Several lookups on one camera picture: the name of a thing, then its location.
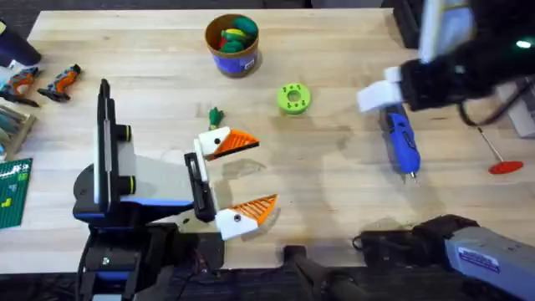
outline cable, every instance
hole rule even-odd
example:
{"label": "cable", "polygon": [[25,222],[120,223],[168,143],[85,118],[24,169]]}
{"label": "cable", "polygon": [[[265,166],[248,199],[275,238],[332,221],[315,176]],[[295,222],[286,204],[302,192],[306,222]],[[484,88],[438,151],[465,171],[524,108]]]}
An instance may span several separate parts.
{"label": "cable", "polygon": [[186,286],[190,282],[191,277],[193,277],[193,275],[195,275],[195,274],[193,272],[191,272],[191,274],[184,280],[184,284],[182,284],[181,291],[178,293],[178,297],[176,297],[177,301],[181,299],[182,294],[186,290]]}
{"label": "cable", "polygon": [[501,119],[503,115],[507,113],[511,109],[511,107],[516,104],[526,92],[533,88],[534,85],[535,80],[528,79],[525,85],[517,89],[517,91],[513,95],[511,95],[503,105],[501,105],[497,110],[494,111],[494,113],[492,113],[482,122],[476,123],[470,117],[468,117],[464,103],[460,103],[457,105],[457,109],[459,110],[459,116],[461,117],[462,121],[469,126],[484,126],[493,124],[499,119]]}
{"label": "cable", "polygon": [[[402,244],[399,244],[399,243],[395,243],[395,242],[389,242],[387,241],[386,239],[380,239],[380,238],[377,238],[377,237],[367,237],[366,239],[368,240],[373,240],[375,242],[377,242],[378,244],[382,244],[386,247],[391,247],[395,250],[398,250],[398,251],[410,251],[410,246],[405,246],[405,245],[402,245]],[[353,247],[355,248],[355,250],[359,251],[359,252],[363,252],[364,249],[362,248],[362,237],[360,235],[358,235],[357,237],[354,237],[353,238],[353,241],[351,241],[351,243],[353,244]]]}
{"label": "cable", "polygon": [[74,280],[74,300],[80,300],[80,285],[82,284],[82,275],[84,274],[84,260],[87,252],[89,251],[89,245],[93,241],[94,229],[89,228],[89,237],[84,245],[84,250],[82,251],[82,256],[80,256],[80,261],[78,263],[78,271],[76,272],[76,280]]}

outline orange toy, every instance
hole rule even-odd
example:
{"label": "orange toy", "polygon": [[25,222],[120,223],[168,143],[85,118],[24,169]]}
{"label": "orange toy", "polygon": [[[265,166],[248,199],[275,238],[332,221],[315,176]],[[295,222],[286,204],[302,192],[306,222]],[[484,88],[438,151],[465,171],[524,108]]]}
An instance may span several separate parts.
{"label": "orange toy", "polygon": [[70,96],[65,93],[65,88],[73,84],[78,76],[82,73],[80,66],[75,64],[74,66],[67,68],[64,72],[56,76],[56,79],[52,84],[49,84],[46,89],[38,89],[37,91],[51,100],[64,102],[70,99]]}
{"label": "orange toy", "polygon": [[39,105],[33,100],[24,98],[23,92],[19,89],[25,85],[30,86],[33,84],[38,75],[39,68],[37,67],[23,69],[11,77],[8,83],[0,89],[0,97],[13,103],[31,105],[32,107],[38,108]]}

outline wooden table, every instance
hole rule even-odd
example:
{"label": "wooden table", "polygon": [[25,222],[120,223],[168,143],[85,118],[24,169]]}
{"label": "wooden table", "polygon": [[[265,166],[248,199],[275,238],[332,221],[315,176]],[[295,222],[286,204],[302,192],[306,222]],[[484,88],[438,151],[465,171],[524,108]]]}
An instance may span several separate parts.
{"label": "wooden table", "polygon": [[[393,172],[378,115],[355,105],[356,91],[381,79],[385,67],[415,57],[403,49],[390,10],[238,12],[261,29],[262,65],[244,79],[222,76],[204,43],[205,26],[224,11],[40,14],[29,37],[44,56],[37,86],[75,63],[84,73],[67,104],[33,92],[43,107],[18,107],[39,121],[19,154],[34,158],[32,180],[23,225],[0,231],[0,273],[75,270],[88,231],[72,216],[72,190],[93,159],[103,77],[140,155],[183,164],[215,105],[226,125],[261,140],[208,165],[222,207],[279,194],[261,231],[227,243],[227,268],[277,266],[287,244],[306,245],[324,264],[361,264],[350,241],[364,229],[410,227],[446,213],[535,244],[535,143],[518,139],[507,120],[487,134],[504,157],[526,163],[515,174],[487,173],[492,153],[454,108],[410,113],[423,163],[418,183]],[[313,94],[302,115],[283,116],[275,104],[277,89],[290,82]],[[471,106],[474,118],[494,105]],[[184,228],[214,229],[200,222]]]}

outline green circuit board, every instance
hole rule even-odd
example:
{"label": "green circuit board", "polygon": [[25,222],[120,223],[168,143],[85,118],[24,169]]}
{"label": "green circuit board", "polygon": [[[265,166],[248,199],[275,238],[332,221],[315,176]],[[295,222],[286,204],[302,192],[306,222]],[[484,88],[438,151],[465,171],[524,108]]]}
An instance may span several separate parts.
{"label": "green circuit board", "polygon": [[0,229],[21,224],[31,170],[32,159],[0,164]]}

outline green toy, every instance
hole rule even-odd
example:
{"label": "green toy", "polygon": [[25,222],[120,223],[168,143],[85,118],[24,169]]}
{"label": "green toy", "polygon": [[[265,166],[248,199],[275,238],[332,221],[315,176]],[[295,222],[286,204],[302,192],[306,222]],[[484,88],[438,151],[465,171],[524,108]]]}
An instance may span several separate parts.
{"label": "green toy", "polygon": [[0,164],[0,229],[21,224],[31,170],[32,159]]}
{"label": "green toy", "polygon": [[234,54],[244,50],[243,44],[239,41],[227,41],[223,44],[223,47],[219,51],[225,54]]}
{"label": "green toy", "polygon": [[303,113],[310,102],[310,91],[302,84],[285,84],[277,92],[277,105],[287,114]]}
{"label": "green toy", "polygon": [[234,28],[238,28],[243,31],[245,34],[250,35],[251,37],[256,37],[258,35],[257,25],[250,19],[246,17],[235,18],[232,22]]}
{"label": "green toy", "polygon": [[208,113],[208,118],[210,119],[210,127],[208,130],[218,129],[223,117],[225,117],[225,113],[223,113],[222,110],[218,110],[217,107],[211,109],[210,113]]}
{"label": "green toy", "polygon": [[221,36],[226,41],[238,41],[240,43],[246,43],[250,38],[240,29],[229,28],[221,31]]}

